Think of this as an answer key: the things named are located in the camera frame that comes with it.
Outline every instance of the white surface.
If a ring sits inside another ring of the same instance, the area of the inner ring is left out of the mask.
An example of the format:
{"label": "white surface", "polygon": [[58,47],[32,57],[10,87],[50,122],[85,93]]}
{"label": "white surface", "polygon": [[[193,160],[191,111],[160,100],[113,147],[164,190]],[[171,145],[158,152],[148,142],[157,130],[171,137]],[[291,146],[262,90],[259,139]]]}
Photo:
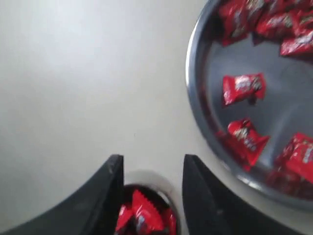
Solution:
{"label": "white surface", "polygon": [[166,179],[182,211],[183,156],[193,153],[249,203],[313,234],[312,214],[232,178],[196,126],[184,66],[204,3],[0,1],[1,231],[69,196],[112,153],[125,155],[127,175]]}

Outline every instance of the metal plate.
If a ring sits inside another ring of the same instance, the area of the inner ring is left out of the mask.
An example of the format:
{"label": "metal plate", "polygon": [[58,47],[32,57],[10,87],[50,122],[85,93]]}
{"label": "metal plate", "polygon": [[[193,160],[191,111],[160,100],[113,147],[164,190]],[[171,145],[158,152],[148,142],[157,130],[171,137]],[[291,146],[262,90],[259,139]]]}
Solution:
{"label": "metal plate", "polygon": [[[313,137],[313,66],[311,62],[279,56],[279,45],[263,42],[254,46],[251,37],[227,47],[214,38],[221,33],[216,17],[218,0],[204,7],[193,30],[187,52],[186,83],[194,116],[216,156],[239,180],[264,195],[290,207],[313,210],[313,186],[305,197],[285,193],[287,187],[273,186],[267,178],[275,169],[273,160],[296,132]],[[247,101],[222,107],[223,76],[263,72],[266,97],[251,106]],[[250,171],[235,161],[216,133],[226,131],[231,121],[250,118],[258,133],[270,140],[256,166]]]}

